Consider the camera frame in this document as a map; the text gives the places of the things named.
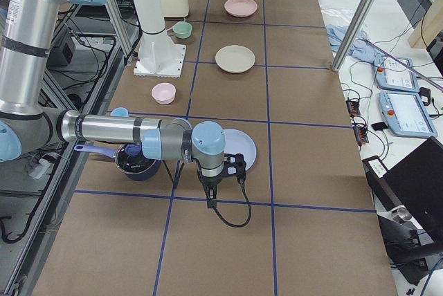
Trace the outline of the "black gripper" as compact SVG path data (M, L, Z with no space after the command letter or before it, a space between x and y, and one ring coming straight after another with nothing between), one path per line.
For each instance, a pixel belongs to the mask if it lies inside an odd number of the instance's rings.
M205 176L203 169L199 163L198 178L206 189L206 200L208 208L217 207L217 186L225 178L235 177L241 187L244 187L246 181L246 161L242 154L224 154L223 163L221 164L221 171L215 176Z

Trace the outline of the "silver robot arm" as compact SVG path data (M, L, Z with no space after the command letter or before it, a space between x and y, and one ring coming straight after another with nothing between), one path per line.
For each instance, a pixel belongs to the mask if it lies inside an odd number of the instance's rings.
M208 207L214 207L223 178L234 176L240 185L246 180L243 156L225 152L225 133L216 122L192 126L183 119L81 114L39 105L60 6L106 2L10 0L1 36L1 159L13 160L59 141L134 143L146 158L196 162Z

